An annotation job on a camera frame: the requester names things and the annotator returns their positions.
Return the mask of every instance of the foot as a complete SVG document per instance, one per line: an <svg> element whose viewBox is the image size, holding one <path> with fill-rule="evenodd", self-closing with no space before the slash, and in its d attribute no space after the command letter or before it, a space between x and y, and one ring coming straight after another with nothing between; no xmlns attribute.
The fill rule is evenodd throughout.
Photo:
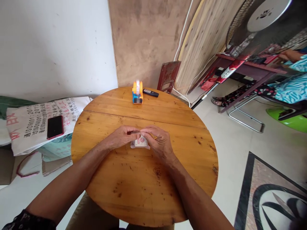
<svg viewBox="0 0 307 230"><path fill-rule="evenodd" d="M223 98L222 97L212 97L214 100L217 100L217 101L222 101Z"/></svg>
<svg viewBox="0 0 307 230"><path fill-rule="evenodd" d="M212 100L211 101L213 104L217 105L217 106L221 106L222 107L222 102L218 101L218 100Z"/></svg>

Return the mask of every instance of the tape roll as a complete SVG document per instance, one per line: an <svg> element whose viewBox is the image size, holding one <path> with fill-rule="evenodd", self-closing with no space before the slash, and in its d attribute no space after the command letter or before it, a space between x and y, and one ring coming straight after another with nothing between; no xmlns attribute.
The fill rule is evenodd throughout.
<svg viewBox="0 0 307 230"><path fill-rule="evenodd" d="M140 80L137 80L137 95L140 95Z"/></svg>

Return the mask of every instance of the green bag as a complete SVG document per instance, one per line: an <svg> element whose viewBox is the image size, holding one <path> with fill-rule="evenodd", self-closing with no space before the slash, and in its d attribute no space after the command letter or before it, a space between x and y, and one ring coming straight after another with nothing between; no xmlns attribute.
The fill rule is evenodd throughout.
<svg viewBox="0 0 307 230"><path fill-rule="evenodd" d="M19 108L22 106L27 105L34 105L38 104L37 102L18 99L14 97L6 97L6 96L0 96L0 117L3 120L6 120L6 109L8 107L10 108Z"/></svg>

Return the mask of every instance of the smartphone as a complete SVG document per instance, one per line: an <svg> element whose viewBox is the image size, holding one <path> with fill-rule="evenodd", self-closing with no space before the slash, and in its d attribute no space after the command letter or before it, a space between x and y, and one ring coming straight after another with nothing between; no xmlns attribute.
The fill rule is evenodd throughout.
<svg viewBox="0 0 307 230"><path fill-rule="evenodd" d="M63 116L56 116L48 119L47 140L64 134Z"/></svg>

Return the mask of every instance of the red wooden chair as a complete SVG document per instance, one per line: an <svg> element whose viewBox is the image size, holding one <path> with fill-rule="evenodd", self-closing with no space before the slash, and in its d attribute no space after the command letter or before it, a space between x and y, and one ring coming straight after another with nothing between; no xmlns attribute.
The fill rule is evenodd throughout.
<svg viewBox="0 0 307 230"><path fill-rule="evenodd" d="M160 91L166 91L171 94L181 61L167 62L162 64L159 83L157 89Z"/></svg>

